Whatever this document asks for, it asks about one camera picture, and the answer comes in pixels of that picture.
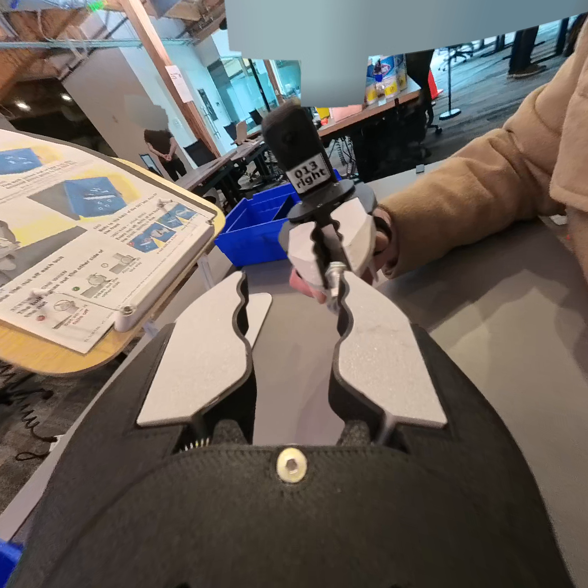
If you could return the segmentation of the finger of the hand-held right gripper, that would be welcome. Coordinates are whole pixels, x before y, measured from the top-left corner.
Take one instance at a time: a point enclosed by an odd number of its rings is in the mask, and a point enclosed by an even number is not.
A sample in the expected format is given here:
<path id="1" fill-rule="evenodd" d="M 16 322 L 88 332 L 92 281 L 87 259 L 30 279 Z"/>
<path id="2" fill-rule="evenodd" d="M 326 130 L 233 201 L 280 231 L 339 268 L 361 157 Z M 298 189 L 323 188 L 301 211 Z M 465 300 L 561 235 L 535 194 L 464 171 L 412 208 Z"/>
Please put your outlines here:
<path id="1" fill-rule="evenodd" d="M 300 224 L 287 220 L 279 243 L 292 266 L 290 286 L 295 290 L 327 290 L 323 234 L 315 221 Z"/>
<path id="2" fill-rule="evenodd" d="M 371 213 L 360 201 L 346 201 L 332 212 L 331 218 L 349 271 L 363 275 L 375 246 L 375 224 Z"/>

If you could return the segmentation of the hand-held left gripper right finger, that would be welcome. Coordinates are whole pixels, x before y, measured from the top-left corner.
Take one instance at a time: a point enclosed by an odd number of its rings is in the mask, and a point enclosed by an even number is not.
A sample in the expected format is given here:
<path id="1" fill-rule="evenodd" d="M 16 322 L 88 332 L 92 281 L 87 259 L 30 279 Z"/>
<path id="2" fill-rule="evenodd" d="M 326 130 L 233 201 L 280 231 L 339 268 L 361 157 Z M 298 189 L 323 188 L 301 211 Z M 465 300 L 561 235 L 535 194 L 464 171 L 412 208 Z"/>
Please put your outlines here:
<path id="1" fill-rule="evenodd" d="M 337 301 L 334 412 L 345 421 L 365 421 L 376 443 L 385 443 L 399 424 L 445 428 L 447 416 L 403 311 L 350 271 L 340 277 Z"/>

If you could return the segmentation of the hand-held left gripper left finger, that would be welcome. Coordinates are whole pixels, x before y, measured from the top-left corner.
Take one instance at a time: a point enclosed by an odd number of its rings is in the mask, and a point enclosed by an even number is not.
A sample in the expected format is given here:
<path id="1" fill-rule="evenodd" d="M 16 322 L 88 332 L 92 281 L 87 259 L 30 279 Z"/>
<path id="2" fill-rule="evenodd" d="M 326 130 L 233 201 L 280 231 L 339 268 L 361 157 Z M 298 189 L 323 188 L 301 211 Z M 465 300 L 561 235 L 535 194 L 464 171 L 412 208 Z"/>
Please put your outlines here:
<path id="1" fill-rule="evenodd" d="M 247 276 L 236 271 L 175 320 L 136 424 L 188 424 L 253 374 Z"/>

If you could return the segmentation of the steel hex bolt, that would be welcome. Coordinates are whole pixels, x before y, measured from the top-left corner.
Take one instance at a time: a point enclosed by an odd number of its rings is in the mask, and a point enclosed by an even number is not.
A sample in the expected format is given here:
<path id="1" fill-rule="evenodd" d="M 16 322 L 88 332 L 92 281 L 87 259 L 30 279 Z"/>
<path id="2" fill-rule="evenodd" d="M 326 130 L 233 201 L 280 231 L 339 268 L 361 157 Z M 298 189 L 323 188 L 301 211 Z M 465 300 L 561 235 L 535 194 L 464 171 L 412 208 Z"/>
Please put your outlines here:
<path id="1" fill-rule="evenodd" d="M 331 262 L 325 272 L 326 278 L 326 298 L 328 293 L 339 294 L 341 288 L 341 277 L 346 271 L 346 264 L 343 262 Z"/>

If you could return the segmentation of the blue plastic bin with divider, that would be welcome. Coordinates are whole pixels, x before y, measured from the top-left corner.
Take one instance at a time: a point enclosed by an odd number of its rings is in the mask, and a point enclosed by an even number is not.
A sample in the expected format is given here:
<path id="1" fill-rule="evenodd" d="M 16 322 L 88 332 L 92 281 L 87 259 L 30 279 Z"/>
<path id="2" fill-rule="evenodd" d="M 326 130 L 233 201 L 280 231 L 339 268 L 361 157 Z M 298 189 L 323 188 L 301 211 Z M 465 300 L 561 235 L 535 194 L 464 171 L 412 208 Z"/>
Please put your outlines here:
<path id="1" fill-rule="evenodd" d="M 290 183 L 263 190 L 241 199 L 226 215 L 225 226 L 215 243 L 235 267 L 287 257 L 279 243 L 279 233 L 289 216 L 282 221 L 272 221 L 272 217 L 274 199 L 288 194 L 297 194 Z"/>

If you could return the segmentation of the person's right forearm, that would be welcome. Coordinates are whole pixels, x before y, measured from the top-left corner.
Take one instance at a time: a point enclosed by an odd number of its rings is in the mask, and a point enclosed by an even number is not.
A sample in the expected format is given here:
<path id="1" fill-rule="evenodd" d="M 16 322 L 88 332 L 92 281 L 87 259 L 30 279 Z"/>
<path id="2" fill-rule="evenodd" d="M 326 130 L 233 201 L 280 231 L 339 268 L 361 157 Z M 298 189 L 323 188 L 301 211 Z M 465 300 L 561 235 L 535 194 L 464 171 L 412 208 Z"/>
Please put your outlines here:
<path id="1" fill-rule="evenodd" d="M 470 141 L 438 168 L 376 209 L 394 233 L 398 260 L 382 270 L 406 273 L 518 221 L 564 212 L 550 183 L 563 116 L 550 82 L 533 91 L 497 129 Z"/>

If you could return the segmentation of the wood top office desk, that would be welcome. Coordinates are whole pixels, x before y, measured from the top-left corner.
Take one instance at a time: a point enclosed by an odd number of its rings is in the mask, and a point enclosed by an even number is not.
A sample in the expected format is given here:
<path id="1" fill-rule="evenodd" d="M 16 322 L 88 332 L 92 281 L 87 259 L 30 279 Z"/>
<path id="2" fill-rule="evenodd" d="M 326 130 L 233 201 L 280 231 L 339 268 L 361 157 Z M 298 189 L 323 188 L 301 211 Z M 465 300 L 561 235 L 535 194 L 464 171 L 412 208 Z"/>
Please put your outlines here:
<path id="1" fill-rule="evenodd" d="M 318 135 L 326 139 L 329 136 L 335 136 L 341 132 L 346 133 L 348 129 L 359 123 L 375 119 L 377 116 L 382 116 L 402 104 L 418 99 L 419 92 L 418 85 L 411 84 L 395 98 L 380 100 L 377 104 L 365 107 L 360 114 L 350 116 L 340 122 L 330 122 L 327 125 L 321 126 L 318 129 Z"/>
<path id="2" fill-rule="evenodd" d="M 187 172 L 176 182 L 176 185 L 193 194 L 203 196 L 212 188 L 216 188 L 233 170 L 245 165 L 247 157 L 254 156 L 264 147 L 263 140 L 246 142 L 226 155 Z"/>

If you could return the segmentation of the grey desk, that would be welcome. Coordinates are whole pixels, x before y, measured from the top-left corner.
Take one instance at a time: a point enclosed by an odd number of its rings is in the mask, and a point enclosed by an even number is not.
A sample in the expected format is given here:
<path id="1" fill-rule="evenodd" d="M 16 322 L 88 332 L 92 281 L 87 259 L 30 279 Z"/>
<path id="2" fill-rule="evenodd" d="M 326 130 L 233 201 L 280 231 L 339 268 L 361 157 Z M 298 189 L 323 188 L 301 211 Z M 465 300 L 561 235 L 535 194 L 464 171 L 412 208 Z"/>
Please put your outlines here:
<path id="1" fill-rule="evenodd" d="M 541 221 L 382 283 L 444 395 L 444 430 L 335 446 L 336 319 L 287 289 L 286 261 L 247 269 L 273 295 L 253 351 L 254 441 L 172 445 L 130 426 L 163 332 L 119 370 L 22 489 L 11 587 L 587 587 L 587 285 Z"/>

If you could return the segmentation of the person's right hand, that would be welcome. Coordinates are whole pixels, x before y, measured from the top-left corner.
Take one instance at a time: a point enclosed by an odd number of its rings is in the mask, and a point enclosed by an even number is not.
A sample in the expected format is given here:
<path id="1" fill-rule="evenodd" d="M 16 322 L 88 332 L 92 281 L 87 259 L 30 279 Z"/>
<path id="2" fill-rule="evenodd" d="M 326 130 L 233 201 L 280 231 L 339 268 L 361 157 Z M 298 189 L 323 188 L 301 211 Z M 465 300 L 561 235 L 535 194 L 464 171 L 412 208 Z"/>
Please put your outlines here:
<path id="1" fill-rule="evenodd" d="M 397 260 L 398 247 L 394 240 L 394 233 L 378 229 L 376 231 L 374 254 L 368 268 L 362 275 L 362 279 L 364 282 L 372 285 L 378 272 L 383 270 L 386 265 L 393 267 Z M 294 290 L 297 290 L 308 298 L 314 299 L 320 305 L 325 304 L 327 301 L 327 296 L 323 292 L 308 285 L 296 269 L 292 269 L 290 273 L 289 284 Z"/>

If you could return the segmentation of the black bin divider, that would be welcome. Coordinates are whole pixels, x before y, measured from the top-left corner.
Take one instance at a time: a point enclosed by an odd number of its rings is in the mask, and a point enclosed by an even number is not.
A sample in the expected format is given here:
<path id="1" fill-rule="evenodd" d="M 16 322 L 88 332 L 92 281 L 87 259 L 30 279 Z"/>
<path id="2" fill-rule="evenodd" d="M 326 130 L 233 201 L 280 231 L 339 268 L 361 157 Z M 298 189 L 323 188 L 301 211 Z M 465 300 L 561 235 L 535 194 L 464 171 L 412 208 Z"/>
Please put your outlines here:
<path id="1" fill-rule="evenodd" d="M 275 198 L 273 203 L 275 206 L 275 213 L 272 221 L 282 221 L 288 218 L 291 209 L 300 202 L 297 194 L 282 195 Z"/>

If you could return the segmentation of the black floor pole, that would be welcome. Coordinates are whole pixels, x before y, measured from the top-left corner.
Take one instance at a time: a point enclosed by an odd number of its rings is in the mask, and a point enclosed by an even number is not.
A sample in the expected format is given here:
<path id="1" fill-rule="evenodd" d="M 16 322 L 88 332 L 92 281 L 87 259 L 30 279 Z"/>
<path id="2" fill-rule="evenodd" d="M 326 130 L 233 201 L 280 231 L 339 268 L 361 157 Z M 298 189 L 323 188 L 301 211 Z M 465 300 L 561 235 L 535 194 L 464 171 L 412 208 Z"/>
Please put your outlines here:
<path id="1" fill-rule="evenodd" d="M 249 62 L 249 69 L 251 70 L 251 73 L 252 73 L 253 78 L 255 80 L 256 86 L 259 89 L 261 100 L 263 101 L 263 104 L 264 104 L 265 112 L 269 113 L 270 112 L 270 102 L 268 101 L 268 97 L 267 97 L 266 92 L 264 90 L 264 87 L 262 85 L 258 69 L 255 65 L 255 61 L 253 59 L 248 59 L 248 62 Z"/>

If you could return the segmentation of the black office chair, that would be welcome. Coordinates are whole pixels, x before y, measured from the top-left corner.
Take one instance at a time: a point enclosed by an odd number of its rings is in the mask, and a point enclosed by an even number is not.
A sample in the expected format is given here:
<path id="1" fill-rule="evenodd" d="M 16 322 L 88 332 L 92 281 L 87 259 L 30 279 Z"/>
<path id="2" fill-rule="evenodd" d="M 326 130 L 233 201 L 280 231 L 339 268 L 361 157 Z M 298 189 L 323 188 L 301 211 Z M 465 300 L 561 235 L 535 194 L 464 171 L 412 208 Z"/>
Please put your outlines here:
<path id="1" fill-rule="evenodd" d="M 183 149 L 197 167 L 213 162 L 217 158 L 202 141 L 195 141 Z"/>
<path id="2" fill-rule="evenodd" d="M 405 63 L 408 77 L 411 78 L 420 89 L 419 105 L 425 111 L 427 126 L 428 128 L 433 128 L 435 134 L 438 136 L 442 133 L 442 128 L 433 123 L 433 98 L 429 85 L 430 65 L 434 53 L 434 49 L 407 53 L 405 55 Z"/>

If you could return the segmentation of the white paper notice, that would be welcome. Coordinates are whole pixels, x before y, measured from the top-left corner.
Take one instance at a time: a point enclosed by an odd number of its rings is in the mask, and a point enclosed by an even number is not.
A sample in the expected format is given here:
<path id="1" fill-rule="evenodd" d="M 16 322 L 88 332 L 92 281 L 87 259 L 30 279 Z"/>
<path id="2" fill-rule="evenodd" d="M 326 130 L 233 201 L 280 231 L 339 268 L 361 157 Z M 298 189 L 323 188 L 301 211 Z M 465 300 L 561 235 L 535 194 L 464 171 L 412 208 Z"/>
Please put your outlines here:
<path id="1" fill-rule="evenodd" d="M 168 65 L 166 66 L 166 71 L 175 87 L 176 92 L 178 93 L 181 101 L 183 104 L 188 104 L 193 102 L 194 99 L 190 92 L 190 89 L 184 79 L 181 70 L 176 65 Z"/>

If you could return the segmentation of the person's tan coat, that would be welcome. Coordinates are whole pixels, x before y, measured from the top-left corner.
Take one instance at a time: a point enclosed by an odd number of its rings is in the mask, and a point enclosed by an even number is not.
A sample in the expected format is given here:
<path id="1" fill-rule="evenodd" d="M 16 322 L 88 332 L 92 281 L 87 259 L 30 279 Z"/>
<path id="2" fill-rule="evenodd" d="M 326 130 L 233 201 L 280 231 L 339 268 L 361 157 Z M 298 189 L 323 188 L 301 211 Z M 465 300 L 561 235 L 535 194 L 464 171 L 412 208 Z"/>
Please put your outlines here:
<path id="1" fill-rule="evenodd" d="M 563 122 L 550 195 L 566 210 L 571 247 L 587 279 L 587 23 L 549 85 Z"/>

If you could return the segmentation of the black stanchion post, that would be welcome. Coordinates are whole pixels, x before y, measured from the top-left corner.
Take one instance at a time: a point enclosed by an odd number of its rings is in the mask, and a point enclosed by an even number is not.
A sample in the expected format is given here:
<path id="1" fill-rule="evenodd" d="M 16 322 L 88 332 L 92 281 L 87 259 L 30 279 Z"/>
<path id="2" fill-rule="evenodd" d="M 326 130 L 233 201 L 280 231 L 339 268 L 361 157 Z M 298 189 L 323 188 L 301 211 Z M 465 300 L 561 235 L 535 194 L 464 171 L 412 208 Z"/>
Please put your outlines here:
<path id="1" fill-rule="evenodd" d="M 439 114 L 439 121 L 448 121 L 461 114 L 459 108 L 454 108 L 452 105 L 452 51 L 454 47 L 447 46 L 447 108 L 445 112 Z"/>

